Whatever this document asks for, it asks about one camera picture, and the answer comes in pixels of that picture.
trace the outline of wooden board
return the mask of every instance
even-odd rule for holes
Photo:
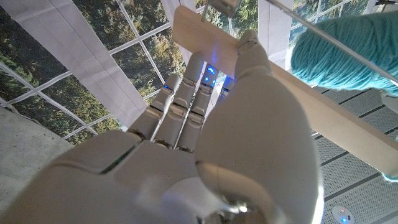
[[[184,6],[174,14],[172,38],[233,77],[238,40]],[[271,62],[274,76],[299,100],[313,130],[391,177],[398,177],[398,142]]]

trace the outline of concrete floor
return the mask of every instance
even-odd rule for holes
[[[48,129],[0,108],[0,213],[46,163],[71,147]]]

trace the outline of glass window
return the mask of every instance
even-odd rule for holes
[[[38,121],[55,134],[64,137],[81,127],[81,124],[45,99],[33,95],[13,106],[28,118]]]
[[[206,14],[206,20],[211,22],[212,24],[216,25],[218,28],[222,29],[223,31],[229,33],[229,22],[228,17],[216,9],[209,7]]]
[[[312,24],[314,24],[314,23],[315,23],[315,19],[311,20],[310,22],[311,22]],[[301,24],[301,23],[292,18],[292,25],[291,25],[291,27],[296,26],[297,24]]]
[[[344,4],[341,16],[357,16],[362,15],[368,5],[368,1],[353,0]]]
[[[294,0],[293,10],[304,19],[310,19],[317,14],[318,0]],[[292,26],[297,25],[299,22],[292,19]]]
[[[90,130],[83,129],[83,130],[79,131],[78,133],[67,138],[67,141],[70,144],[77,145],[77,144],[82,143],[83,141],[86,141],[89,138],[94,137],[94,136],[95,136],[95,134],[92,133]]]
[[[121,129],[122,124],[114,117],[106,118],[91,126],[98,134],[104,133],[109,130]]]
[[[14,77],[0,70],[0,97],[6,101],[12,100],[27,93],[30,89]]]
[[[139,44],[113,55],[130,82],[144,97],[162,87],[162,82]]]
[[[178,45],[172,40],[171,28],[163,30],[143,42],[164,79],[171,74],[179,74],[182,77],[185,63]]]
[[[297,38],[300,36],[300,34],[304,33],[306,29],[307,28],[305,26],[299,26],[298,28],[290,31],[289,47],[293,47],[295,45]]]
[[[321,0],[321,12],[341,3],[342,0]]]
[[[318,18],[318,22],[324,21],[324,20],[327,20],[327,19],[337,18],[339,13],[340,13],[340,7],[337,7],[336,9],[334,9],[334,10],[332,10],[332,11],[330,11],[330,12],[328,12],[328,13],[322,15],[322,16],[320,16]]]
[[[136,38],[115,0],[73,2],[108,50]]]
[[[194,0],[196,8],[200,8],[206,4],[206,0]]]
[[[87,124],[110,114],[73,75],[63,78],[42,92]]]
[[[243,0],[236,14],[232,17],[233,36],[240,39],[248,29],[258,32],[258,5],[257,0]]]
[[[168,23],[160,0],[122,0],[139,35]]]
[[[0,7],[0,61],[33,87],[67,71]]]
[[[145,103],[149,106],[153,102],[153,100],[155,99],[156,95],[157,94],[155,94],[155,95],[153,95],[153,96],[151,96],[149,98],[144,99]]]

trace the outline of perforated panel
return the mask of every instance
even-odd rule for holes
[[[340,103],[359,93],[361,93],[361,91],[358,90],[330,90],[324,93],[324,95],[329,97],[334,102]]]
[[[335,205],[346,207],[356,223],[371,223],[398,208],[398,184],[387,184],[380,176],[325,203],[322,223],[338,224],[331,209]]]
[[[377,172],[376,169],[352,154],[347,154],[322,166],[321,171],[325,197]]]
[[[398,126],[398,114],[387,107],[383,107],[362,119],[383,133]]]
[[[318,155],[320,163],[325,162],[343,152],[344,149],[340,148],[335,143],[331,142],[327,138],[320,138],[315,141],[315,145],[318,149]]]
[[[386,221],[386,222],[384,222],[382,224],[398,224],[398,216],[396,216],[396,217],[394,217],[394,218],[392,218],[392,219],[390,219],[390,220],[388,220],[388,221]]]
[[[361,116],[362,114],[381,106],[382,103],[379,91],[369,90],[341,105],[356,116]]]

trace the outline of robotic hand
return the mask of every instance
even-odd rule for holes
[[[218,70],[206,66],[191,103],[203,66],[194,53],[178,90],[171,75],[127,132],[100,134],[52,161],[1,220],[320,223],[323,189],[305,114],[272,77],[254,31],[238,53],[236,80],[227,78],[204,126]]]

